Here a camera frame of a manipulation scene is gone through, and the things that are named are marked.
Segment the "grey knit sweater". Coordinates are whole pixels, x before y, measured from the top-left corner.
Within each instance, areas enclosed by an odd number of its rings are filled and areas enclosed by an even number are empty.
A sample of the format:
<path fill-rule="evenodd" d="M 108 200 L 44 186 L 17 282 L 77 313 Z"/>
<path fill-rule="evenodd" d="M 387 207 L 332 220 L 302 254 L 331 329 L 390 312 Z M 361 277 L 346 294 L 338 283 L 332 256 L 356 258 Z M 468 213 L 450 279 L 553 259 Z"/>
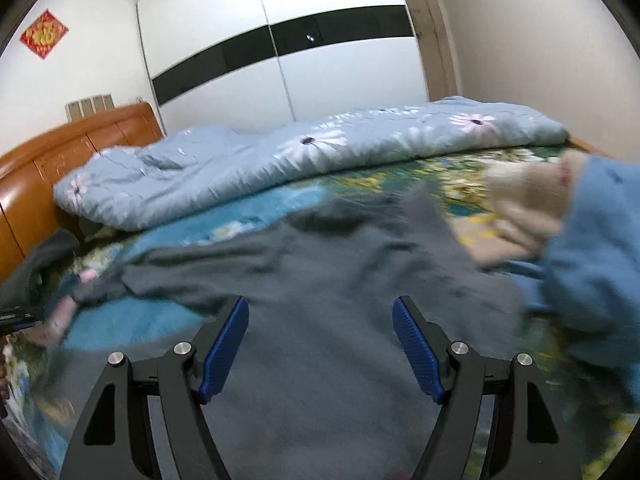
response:
<path fill-rule="evenodd" d="M 422 184 L 340 197 L 226 242 L 152 249 L 75 297 L 206 313 L 246 298 L 246 335 L 205 413 L 232 477 L 381 479 L 416 466 L 437 415 L 393 329 L 402 295 L 448 337 L 513 356 L 518 288 L 477 267 Z"/>

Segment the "pink folded garment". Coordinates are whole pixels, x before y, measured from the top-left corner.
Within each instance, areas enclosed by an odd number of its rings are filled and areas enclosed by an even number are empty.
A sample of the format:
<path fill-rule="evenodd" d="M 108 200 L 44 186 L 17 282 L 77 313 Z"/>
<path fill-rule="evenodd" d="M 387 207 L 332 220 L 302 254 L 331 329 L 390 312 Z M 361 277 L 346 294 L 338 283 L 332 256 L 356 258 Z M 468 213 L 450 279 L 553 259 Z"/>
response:
<path fill-rule="evenodd" d="M 72 292 L 80 284 L 92 281 L 98 276 L 94 269 L 83 270 L 70 274 L 60 290 L 54 295 L 46 307 L 46 318 L 32 328 L 32 340 L 43 347 L 55 346 L 67 333 L 72 325 L 78 309 L 73 300 Z"/>

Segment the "dark grey garment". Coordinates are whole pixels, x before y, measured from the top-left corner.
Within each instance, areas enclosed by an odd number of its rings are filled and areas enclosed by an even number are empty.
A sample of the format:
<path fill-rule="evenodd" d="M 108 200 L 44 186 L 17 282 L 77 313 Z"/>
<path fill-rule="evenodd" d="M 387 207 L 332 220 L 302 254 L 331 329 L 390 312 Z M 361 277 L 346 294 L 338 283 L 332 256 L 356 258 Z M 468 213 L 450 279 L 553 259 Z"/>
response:
<path fill-rule="evenodd" d="M 58 230 L 32 249 L 1 284 L 1 310 L 38 307 L 50 274 L 79 248 L 79 240 Z"/>

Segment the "teal floral bed blanket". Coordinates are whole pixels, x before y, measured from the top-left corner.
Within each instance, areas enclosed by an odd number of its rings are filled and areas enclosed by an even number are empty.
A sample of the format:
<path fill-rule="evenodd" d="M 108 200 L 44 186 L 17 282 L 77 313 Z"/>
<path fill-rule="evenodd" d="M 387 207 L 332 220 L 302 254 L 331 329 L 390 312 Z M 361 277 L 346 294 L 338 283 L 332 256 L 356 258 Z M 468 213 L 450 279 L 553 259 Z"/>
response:
<path fill-rule="evenodd" d="M 431 185 L 432 194 L 444 208 L 446 218 L 456 225 L 458 241 L 467 248 L 484 248 L 498 242 L 496 232 L 489 225 L 485 170 L 497 162 L 557 162 L 563 151 L 560 146 L 497 148 L 322 174 L 235 200 L 142 234 L 112 235 L 108 240 L 101 240 L 88 255 L 58 272 L 53 281 L 65 287 L 75 273 L 88 269 L 103 272 L 113 262 L 149 248 L 214 244 L 262 229 L 291 211 L 338 196 L 400 193 L 421 181 Z M 172 302 L 144 304 L 118 300 L 78 314 L 63 346 L 79 353 L 118 340 L 149 342 L 175 328 L 189 327 L 198 319 L 196 313 Z M 541 368 L 549 375 L 552 387 L 562 393 L 563 413 L 579 434 L 576 450 L 582 474 L 587 479 L 598 478 L 631 435 L 639 419 L 637 410 L 624 406 L 623 397 L 612 380 L 570 368 L 561 348 L 564 338 L 551 322 L 540 316 L 527 321 L 521 341 L 541 359 Z M 38 474 L 52 479 L 62 464 L 66 448 L 62 432 L 70 428 L 75 410 L 70 401 L 47 400 L 30 392 L 32 384 L 49 368 L 46 350 L 17 335 L 4 337 L 2 344 L 3 369 L 9 388 L 6 428 Z"/>

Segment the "orange wooden headboard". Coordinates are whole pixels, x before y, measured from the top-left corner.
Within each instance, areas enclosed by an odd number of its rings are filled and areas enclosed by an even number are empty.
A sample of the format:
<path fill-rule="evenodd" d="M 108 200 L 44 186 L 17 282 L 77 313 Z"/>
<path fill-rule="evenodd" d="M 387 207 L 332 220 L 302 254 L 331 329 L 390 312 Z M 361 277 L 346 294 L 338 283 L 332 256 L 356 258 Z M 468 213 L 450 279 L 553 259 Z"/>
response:
<path fill-rule="evenodd" d="M 97 152 L 162 138 L 147 102 L 114 108 L 40 134 L 1 157 L 1 277 L 59 229 L 78 236 L 78 219 L 55 206 L 53 185 Z"/>

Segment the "light blue floral duvet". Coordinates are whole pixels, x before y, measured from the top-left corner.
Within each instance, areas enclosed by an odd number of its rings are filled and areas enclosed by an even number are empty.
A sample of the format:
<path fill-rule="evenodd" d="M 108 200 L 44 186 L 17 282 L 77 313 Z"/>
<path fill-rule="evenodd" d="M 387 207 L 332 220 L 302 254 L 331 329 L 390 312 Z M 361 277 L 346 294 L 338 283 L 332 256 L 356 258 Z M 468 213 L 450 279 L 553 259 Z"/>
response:
<path fill-rule="evenodd" d="M 55 183 L 53 199 L 69 214 L 134 232 L 318 174 L 567 138 L 566 128 L 539 110 L 462 96 L 258 133 L 205 125 L 142 148 L 102 148 Z"/>

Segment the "blue folded garment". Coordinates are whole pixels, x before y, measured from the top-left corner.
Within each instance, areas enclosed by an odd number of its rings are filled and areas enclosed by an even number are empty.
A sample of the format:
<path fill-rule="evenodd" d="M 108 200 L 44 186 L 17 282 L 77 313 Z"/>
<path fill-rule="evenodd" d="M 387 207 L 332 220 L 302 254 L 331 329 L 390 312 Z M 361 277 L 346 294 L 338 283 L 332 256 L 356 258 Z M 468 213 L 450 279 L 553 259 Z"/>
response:
<path fill-rule="evenodd" d="M 607 367 L 639 363 L 639 166 L 593 156 L 561 233 L 534 263 L 506 270 L 528 306 L 570 333 L 570 353 Z"/>

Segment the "white black sliding wardrobe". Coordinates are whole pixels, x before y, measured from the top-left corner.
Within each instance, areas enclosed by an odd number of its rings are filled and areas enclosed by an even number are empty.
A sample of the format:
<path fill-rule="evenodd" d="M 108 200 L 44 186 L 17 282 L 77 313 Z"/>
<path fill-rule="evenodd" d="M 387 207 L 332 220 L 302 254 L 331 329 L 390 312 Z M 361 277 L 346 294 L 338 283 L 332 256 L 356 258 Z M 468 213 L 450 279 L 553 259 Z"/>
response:
<path fill-rule="evenodd" d="M 428 98 L 405 0 L 138 0 L 168 132 L 276 128 Z"/>

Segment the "wooden door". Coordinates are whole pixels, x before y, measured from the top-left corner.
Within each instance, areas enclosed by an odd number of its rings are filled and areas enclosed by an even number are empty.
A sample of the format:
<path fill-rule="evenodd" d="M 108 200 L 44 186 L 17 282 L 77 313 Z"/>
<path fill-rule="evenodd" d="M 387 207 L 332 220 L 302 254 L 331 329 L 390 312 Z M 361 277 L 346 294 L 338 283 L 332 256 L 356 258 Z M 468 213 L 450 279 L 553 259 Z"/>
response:
<path fill-rule="evenodd" d="M 428 96 L 437 101 L 458 93 L 454 60 L 436 0 L 406 0 L 421 53 Z"/>

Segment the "red wall decoration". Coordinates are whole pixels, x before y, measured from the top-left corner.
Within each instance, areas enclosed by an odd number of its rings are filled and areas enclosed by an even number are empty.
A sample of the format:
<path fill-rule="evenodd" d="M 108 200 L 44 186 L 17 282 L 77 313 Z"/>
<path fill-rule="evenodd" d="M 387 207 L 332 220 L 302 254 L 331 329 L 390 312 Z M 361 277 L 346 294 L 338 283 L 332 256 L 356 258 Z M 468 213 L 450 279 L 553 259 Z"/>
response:
<path fill-rule="evenodd" d="M 68 27 L 49 10 L 45 10 L 22 32 L 20 40 L 44 60 L 67 32 Z"/>

